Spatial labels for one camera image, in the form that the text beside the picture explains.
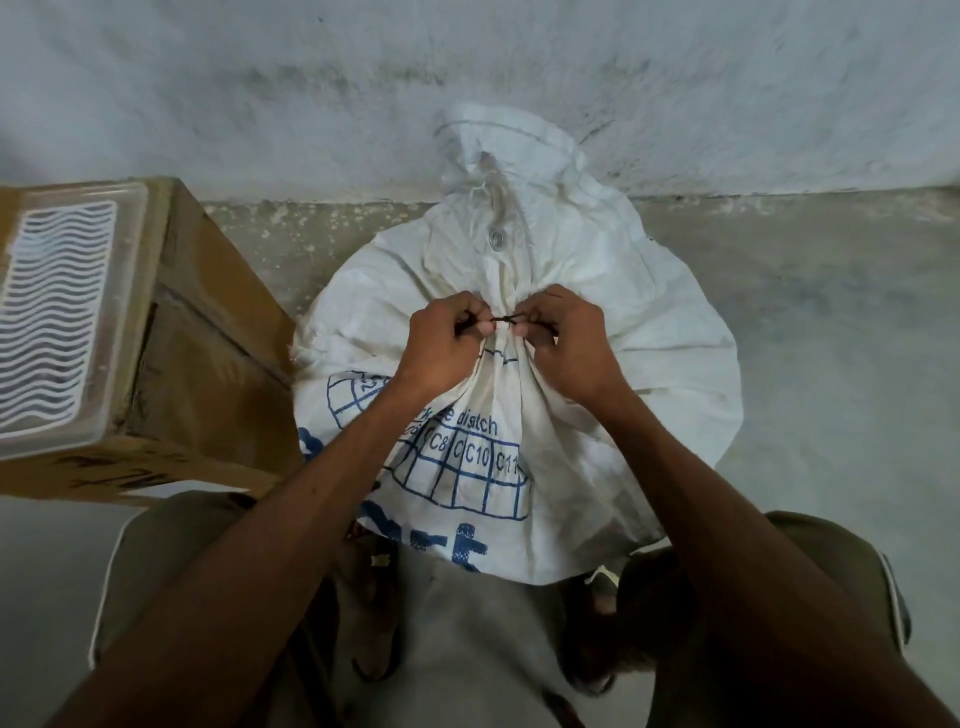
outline white plastic grill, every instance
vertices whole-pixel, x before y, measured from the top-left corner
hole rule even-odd
[[[116,216],[108,200],[21,217],[0,293],[0,438],[77,416]]]

